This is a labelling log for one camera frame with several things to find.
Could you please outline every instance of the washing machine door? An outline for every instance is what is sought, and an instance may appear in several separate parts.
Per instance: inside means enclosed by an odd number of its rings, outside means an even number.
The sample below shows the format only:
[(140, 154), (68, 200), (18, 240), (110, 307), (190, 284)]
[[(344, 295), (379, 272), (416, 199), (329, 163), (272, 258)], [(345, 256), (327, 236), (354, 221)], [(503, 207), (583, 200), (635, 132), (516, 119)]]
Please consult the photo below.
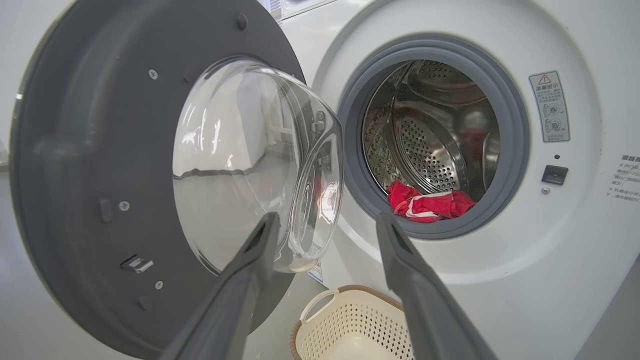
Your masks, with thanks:
[(342, 139), (255, 0), (79, 0), (32, 57), (10, 176), (51, 295), (98, 340), (157, 358), (263, 214), (282, 219), (271, 285), (324, 254)]

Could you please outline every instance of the warning label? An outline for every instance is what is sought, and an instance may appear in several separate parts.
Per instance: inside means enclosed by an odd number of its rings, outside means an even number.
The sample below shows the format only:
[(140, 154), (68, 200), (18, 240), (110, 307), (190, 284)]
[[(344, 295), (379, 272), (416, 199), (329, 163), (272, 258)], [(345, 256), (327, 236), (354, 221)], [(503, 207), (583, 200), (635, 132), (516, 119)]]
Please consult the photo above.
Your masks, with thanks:
[(612, 173), (607, 196), (640, 205), (640, 154), (621, 155)]
[(544, 142), (569, 141), (569, 117), (566, 113), (564, 92), (557, 71), (531, 75), (529, 82), (538, 102), (542, 140)]

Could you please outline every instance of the laundry basket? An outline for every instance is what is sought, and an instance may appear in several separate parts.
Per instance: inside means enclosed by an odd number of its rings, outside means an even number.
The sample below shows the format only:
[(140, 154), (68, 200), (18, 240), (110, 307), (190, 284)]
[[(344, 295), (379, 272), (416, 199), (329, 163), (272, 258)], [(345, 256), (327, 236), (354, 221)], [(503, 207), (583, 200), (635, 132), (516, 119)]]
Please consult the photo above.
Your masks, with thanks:
[[(333, 298), (309, 318), (323, 298)], [(412, 360), (402, 306), (365, 286), (324, 291), (309, 302), (289, 342), (294, 360)]]

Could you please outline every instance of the red garment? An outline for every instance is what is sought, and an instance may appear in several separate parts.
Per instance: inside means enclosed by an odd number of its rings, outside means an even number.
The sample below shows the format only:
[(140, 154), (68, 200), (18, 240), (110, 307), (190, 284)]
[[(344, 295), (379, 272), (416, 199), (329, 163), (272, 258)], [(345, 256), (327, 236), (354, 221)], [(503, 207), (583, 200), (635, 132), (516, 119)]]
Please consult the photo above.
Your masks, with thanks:
[(394, 214), (417, 222), (457, 218), (476, 205), (467, 194), (457, 190), (421, 195), (418, 190), (395, 181), (387, 191)]

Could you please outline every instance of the white stripe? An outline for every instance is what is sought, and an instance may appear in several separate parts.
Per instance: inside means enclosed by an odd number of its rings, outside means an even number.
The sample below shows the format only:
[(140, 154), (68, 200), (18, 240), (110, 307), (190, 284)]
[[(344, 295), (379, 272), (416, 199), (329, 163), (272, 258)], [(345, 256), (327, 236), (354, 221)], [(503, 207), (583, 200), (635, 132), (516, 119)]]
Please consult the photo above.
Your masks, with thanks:
[(440, 215), (437, 215), (433, 211), (425, 211), (423, 213), (415, 214), (413, 212), (413, 201), (416, 199), (421, 199), (423, 197), (441, 197), (446, 195), (451, 195), (452, 192), (442, 192), (442, 193), (429, 193), (427, 195), (418, 195), (411, 198), (411, 202), (409, 203), (409, 210), (406, 212), (406, 217), (408, 218), (437, 218)]

